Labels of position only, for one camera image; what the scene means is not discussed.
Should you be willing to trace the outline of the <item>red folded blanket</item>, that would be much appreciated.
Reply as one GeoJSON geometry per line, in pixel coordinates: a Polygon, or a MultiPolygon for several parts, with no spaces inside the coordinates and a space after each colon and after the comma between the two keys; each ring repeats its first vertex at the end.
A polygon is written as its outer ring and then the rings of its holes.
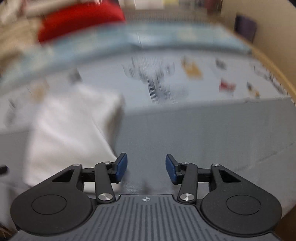
{"type": "Polygon", "coordinates": [[[75,4],[46,16],[38,41],[44,43],[78,30],[117,22],[125,22],[123,10],[117,4],[107,1],[75,4]]]}

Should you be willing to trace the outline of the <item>grey deer print bed sheet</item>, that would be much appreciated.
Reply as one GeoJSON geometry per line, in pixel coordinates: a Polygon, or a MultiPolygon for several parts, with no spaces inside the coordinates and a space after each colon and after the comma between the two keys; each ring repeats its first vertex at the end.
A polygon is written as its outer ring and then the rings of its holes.
{"type": "MultiPolygon", "coordinates": [[[[33,235],[16,228],[12,240],[278,240],[273,231],[235,237],[217,230],[194,205],[177,202],[180,185],[166,170],[171,154],[179,163],[221,164],[239,175],[293,146],[292,102],[266,74],[249,54],[148,49],[93,59],[1,94],[1,162],[22,180],[33,123],[48,96],[84,84],[114,90],[125,101],[112,146],[116,159],[125,153],[128,160],[121,182],[112,184],[116,201],[96,206],[71,231],[33,235]]],[[[278,181],[292,166],[260,165],[250,182],[280,202],[256,181],[267,171],[268,183],[278,181]]]]}

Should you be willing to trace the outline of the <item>cream folded blanket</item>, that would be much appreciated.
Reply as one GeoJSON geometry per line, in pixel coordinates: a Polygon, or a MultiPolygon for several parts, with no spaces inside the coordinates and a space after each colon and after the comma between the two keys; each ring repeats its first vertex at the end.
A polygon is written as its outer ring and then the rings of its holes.
{"type": "Polygon", "coordinates": [[[37,42],[42,20],[23,16],[22,3],[1,2],[1,73],[37,42]]]}

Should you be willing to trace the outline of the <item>white t-shirt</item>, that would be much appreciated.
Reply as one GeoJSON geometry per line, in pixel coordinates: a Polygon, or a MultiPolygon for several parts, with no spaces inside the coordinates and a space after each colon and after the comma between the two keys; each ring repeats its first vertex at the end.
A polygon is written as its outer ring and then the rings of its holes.
{"type": "Polygon", "coordinates": [[[23,181],[35,186],[72,164],[115,161],[124,104],[120,93],[84,84],[48,96],[33,123],[23,181]]]}

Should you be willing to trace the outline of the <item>wooden bed frame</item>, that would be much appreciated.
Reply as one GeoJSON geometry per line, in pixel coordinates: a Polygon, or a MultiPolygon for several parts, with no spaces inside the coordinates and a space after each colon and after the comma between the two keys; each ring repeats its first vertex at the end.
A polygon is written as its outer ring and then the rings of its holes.
{"type": "Polygon", "coordinates": [[[264,64],[267,67],[267,69],[277,78],[278,82],[288,93],[288,95],[291,98],[291,101],[295,105],[295,87],[290,82],[290,80],[288,80],[285,74],[278,68],[278,66],[276,66],[276,64],[274,64],[273,61],[266,56],[266,54],[264,54],[261,50],[255,47],[255,45],[251,44],[248,40],[244,39],[243,37],[235,33],[233,30],[230,30],[229,28],[225,27],[220,22],[215,22],[215,24],[224,28],[225,31],[229,32],[232,36],[235,36],[237,39],[240,39],[242,42],[244,42],[251,48],[252,56],[259,60],[262,64],[264,64]]]}

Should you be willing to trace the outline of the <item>light blue patterned quilt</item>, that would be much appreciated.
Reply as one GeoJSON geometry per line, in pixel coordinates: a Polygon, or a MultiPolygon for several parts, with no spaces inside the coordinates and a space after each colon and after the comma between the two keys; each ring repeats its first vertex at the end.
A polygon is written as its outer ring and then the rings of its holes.
{"type": "Polygon", "coordinates": [[[140,23],[91,27],[36,45],[1,77],[1,94],[33,79],[77,65],[148,49],[209,49],[250,53],[250,47],[220,25],[140,23]]]}

